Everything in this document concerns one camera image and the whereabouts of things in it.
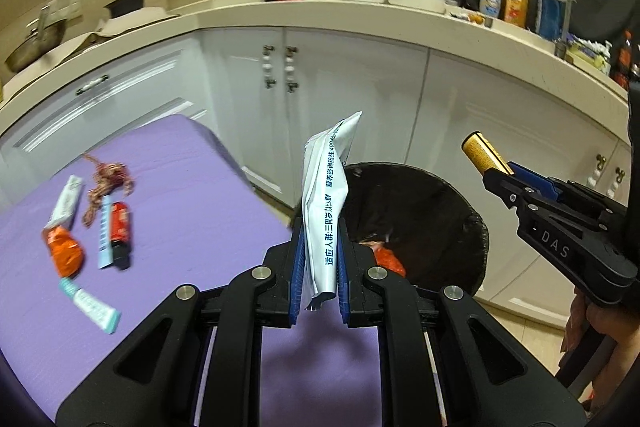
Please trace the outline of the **person's hand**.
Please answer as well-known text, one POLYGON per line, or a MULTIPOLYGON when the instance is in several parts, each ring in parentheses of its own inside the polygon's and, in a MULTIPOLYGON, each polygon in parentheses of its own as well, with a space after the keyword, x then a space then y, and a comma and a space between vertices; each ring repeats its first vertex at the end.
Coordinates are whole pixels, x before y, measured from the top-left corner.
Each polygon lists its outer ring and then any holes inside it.
POLYGON ((594 414, 611 400, 638 358, 639 317, 624 310, 605 309, 588 303, 585 294, 578 288, 574 288, 574 294, 570 316, 565 324, 561 352, 577 347, 586 331, 586 324, 599 334, 610 337, 615 343, 612 355, 591 383, 589 412, 594 414))

